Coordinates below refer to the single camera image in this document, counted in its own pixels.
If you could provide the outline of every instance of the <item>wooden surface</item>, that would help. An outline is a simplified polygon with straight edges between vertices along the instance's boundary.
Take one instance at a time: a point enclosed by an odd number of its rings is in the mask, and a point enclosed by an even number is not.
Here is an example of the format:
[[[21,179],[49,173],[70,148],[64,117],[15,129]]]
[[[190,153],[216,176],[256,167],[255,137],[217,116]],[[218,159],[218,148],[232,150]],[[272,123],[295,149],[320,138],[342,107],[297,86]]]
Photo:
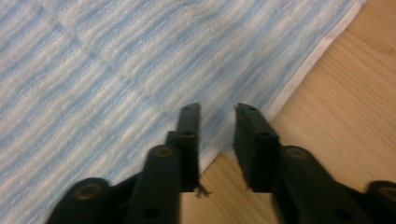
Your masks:
[[[272,121],[281,142],[309,149],[339,182],[396,182],[396,1],[368,1]],[[202,175],[214,193],[182,196],[182,223],[277,223],[270,196],[246,191],[235,159]]]

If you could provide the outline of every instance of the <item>towel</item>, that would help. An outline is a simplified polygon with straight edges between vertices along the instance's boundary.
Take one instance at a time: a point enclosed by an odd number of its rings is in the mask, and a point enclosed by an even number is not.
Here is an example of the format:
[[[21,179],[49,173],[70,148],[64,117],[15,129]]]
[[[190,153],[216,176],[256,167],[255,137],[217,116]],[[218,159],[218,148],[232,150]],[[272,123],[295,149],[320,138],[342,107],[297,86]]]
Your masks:
[[[3,0],[0,223],[43,223],[76,182],[117,184],[202,106],[203,171],[233,105],[268,119],[363,0]]]

